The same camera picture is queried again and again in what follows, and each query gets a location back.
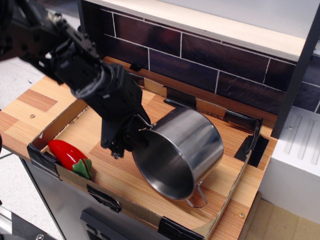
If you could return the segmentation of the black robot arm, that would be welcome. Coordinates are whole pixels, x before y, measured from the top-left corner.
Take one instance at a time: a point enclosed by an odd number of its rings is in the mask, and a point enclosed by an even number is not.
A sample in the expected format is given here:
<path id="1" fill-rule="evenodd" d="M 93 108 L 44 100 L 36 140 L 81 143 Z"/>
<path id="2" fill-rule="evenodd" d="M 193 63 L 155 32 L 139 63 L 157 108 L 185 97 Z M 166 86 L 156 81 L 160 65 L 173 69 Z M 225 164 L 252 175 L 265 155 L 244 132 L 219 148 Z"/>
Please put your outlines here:
<path id="1" fill-rule="evenodd" d="M 103 62 L 87 34 L 34 0 L 0 3 L 0 58 L 18 57 L 85 101 L 101 118 L 101 146 L 115 158 L 148 146 L 143 92 L 120 64 Z"/>

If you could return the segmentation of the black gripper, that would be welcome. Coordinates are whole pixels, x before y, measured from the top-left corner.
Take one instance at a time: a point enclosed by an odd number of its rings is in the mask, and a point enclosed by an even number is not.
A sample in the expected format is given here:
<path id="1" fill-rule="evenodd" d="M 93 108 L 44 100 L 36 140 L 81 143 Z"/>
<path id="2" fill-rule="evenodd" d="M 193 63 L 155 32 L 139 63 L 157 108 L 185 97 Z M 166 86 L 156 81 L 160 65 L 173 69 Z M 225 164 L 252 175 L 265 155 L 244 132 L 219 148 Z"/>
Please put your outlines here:
<path id="1" fill-rule="evenodd" d="M 148 140 L 141 129 L 150 124 L 142 106 L 142 89 L 120 64 L 95 68 L 92 79 L 78 80 L 72 94 L 84 100 L 101 118 L 101 146 L 115 158 L 125 151 L 146 148 Z"/>

